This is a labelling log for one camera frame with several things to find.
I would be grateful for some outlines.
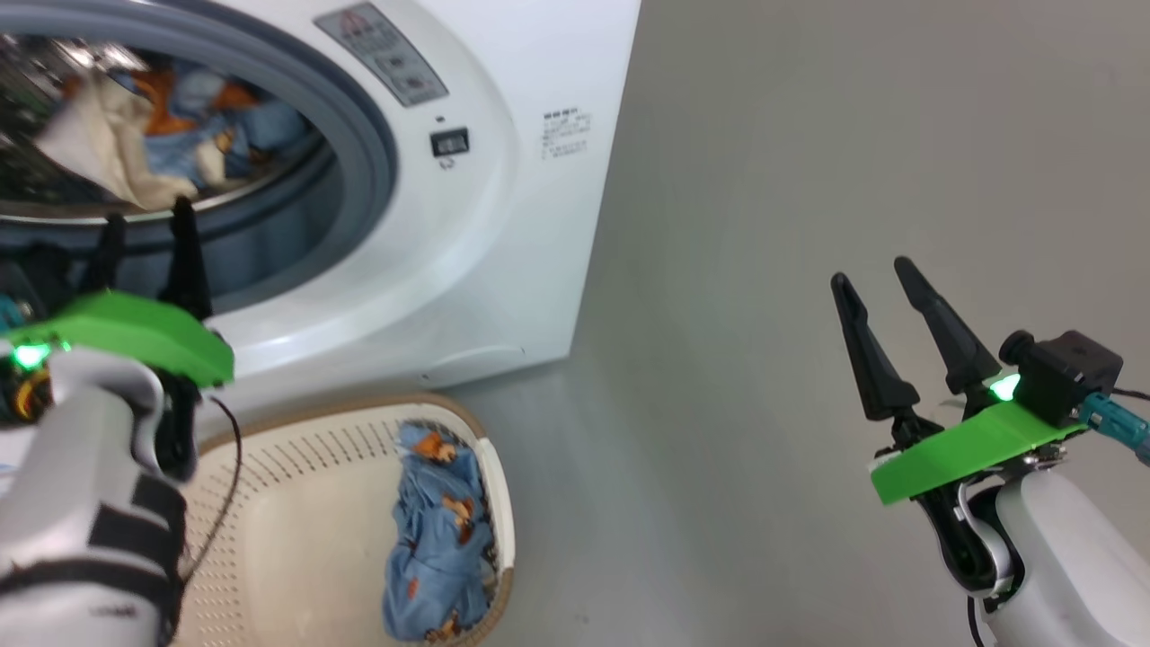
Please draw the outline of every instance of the laundry basket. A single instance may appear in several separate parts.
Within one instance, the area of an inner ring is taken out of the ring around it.
[[[181,647],[383,647],[391,510],[402,464],[399,426],[446,429],[480,463],[496,538],[496,580],[484,619],[438,645],[481,642],[511,595],[515,532],[507,484],[483,429],[453,402],[431,395],[374,401],[306,419],[244,430],[239,486],[184,599]],[[184,491],[187,538],[200,549],[232,483],[235,441],[205,447]]]

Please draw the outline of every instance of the black cable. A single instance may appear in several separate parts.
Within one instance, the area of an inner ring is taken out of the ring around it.
[[[1145,394],[1142,392],[1135,392],[1129,390],[1114,390],[1112,393],[1114,395],[1125,395],[1126,398],[1136,398],[1138,400],[1150,401],[1150,394]]]
[[[216,517],[215,524],[212,525],[212,531],[208,532],[207,538],[204,540],[204,548],[200,549],[200,554],[192,562],[192,567],[187,570],[187,575],[183,577],[183,584],[186,587],[187,583],[192,581],[195,577],[195,571],[200,570],[200,564],[204,563],[204,559],[207,557],[208,550],[212,549],[212,544],[215,542],[215,538],[220,534],[220,529],[223,527],[224,521],[228,518],[228,513],[231,511],[231,502],[236,499],[236,488],[239,487],[239,469],[244,464],[244,441],[243,436],[239,433],[239,423],[236,422],[236,416],[228,410],[224,403],[220,402],[215,398],[209,398],[212,402],[216,403],[223,415],[231,421],[231,432],[236,436],[236,472],[231,476],[231,487],[228,488],[228,496],[223,500],[223,508],[220,509],[220,516]]]
[[[976,647],[987,647],[982,642],[982,634],[979,633],[979,618],[974,614],[974,598],[966,599],[966,619],[971,623],[971,638],[974,639],[974,645]]]

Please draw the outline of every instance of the green led light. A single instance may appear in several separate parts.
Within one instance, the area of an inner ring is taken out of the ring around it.
[[[1014,390],[1018,388],[1018,382],[1022,377],[1018,373],[1013,376],[1006,376],[1002,380],[990,385],[990,391],[995,393],[995,396],[1003,402],[1010,402],[1014,400]]]
[[[52,347],[48,345],[16,347],[16,351],[12,352],[12,359],[20,368],[31,371],[44,364],[51,353]]]

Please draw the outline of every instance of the warning label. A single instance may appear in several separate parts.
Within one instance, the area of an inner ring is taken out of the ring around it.
[[[375,6],[356,5],[315,24],[355,54],[405,107],[447,95],[427,60]]]
[[[543,159],[566,157],[586,151],[591,115],[565,108],[543,115]]]

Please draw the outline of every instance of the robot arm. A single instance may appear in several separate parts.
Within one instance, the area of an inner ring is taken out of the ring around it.
[[[195,470],[200,390],[230,383],[235,361],[202,325],[210,299],[185,199],[172,233],[163,302],[112,290],[122,218],[101,232],[78,296],[51,249],[0,259],[0,377],[12,377],[0,425],[32,432],[0,499],[0,647],[175,636],[189,579],[177,486]]]
[[[895,268],[946,364],[964,422],[949,430],[913,411],[919,396],[887,360],[845,275],[831,280],[864,410],[894,418],[891,448],[872,470],[880,499],[926,513],[943,561],[1000,647],[1150,647],[1150,567],[1055,469],[1070,438],[1095,430],[1140,459],[1148,425],[1109,400],[1122,360],[1080,333],[1035,342],[1012,336],[1000,359],[1017,388],[918,268]],[[1000,482],[971,494],[976,486]],[[981,645],[981,639],[974,636]]]
[[[74,349],[0,500],[0,645],[163,645],[179,619],[184,499],[132,456],[162,391],[144,365]]]

